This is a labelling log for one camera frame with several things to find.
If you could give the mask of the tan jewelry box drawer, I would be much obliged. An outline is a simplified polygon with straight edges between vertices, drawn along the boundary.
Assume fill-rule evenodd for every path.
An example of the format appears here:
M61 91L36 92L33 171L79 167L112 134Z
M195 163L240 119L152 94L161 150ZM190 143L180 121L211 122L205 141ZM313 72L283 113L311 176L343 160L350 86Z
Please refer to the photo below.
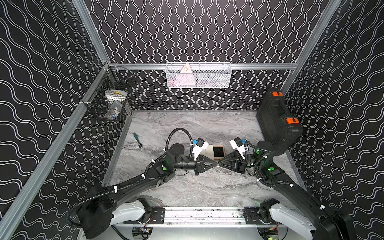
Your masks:
M213 146L213 154L214 154L214 160L218 161L225 157L225 148L224 146Z

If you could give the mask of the white jewelry box sleeve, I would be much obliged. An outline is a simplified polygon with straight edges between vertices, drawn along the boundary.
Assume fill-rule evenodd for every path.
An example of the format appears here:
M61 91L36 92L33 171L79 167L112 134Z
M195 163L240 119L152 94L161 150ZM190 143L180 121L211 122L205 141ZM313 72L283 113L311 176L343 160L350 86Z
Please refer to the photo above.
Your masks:
M205 149L204 156L208 157L211 160L214 160L214 146L213 145L208 145L208 147Z

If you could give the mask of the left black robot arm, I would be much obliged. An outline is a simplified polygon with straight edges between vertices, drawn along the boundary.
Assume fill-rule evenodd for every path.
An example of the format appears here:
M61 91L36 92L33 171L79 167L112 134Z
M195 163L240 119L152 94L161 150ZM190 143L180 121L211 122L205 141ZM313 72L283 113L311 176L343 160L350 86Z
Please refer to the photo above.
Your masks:
M190 152L187 156L182 144L170 145L172 136L178 131L184 132L189 138ZM172 130L166 140L164 153L151 161L142 174L113 186L92 187L83 200L68 210L67 224L83 229L87 239L99 236L111 225L118 207L147 190L169 182L176 176L177 170L194 171L197 176L217 167L217 161L201 153L208 145L202 138L194 140L184 128Z

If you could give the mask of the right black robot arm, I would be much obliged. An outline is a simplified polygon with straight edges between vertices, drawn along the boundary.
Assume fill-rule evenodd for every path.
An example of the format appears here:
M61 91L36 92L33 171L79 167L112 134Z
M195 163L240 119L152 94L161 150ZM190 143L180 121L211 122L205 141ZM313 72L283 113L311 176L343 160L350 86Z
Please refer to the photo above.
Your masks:
M353 220L348 214L321 203L273 162L276 155L271 143L257 145L236 138L230 141L234 151L218 161L222 168L244 174L252 168L262 185L285 196L300 213L289 212L275 199L260 204L259 219L267 224L281 223L307 240L355 240Z

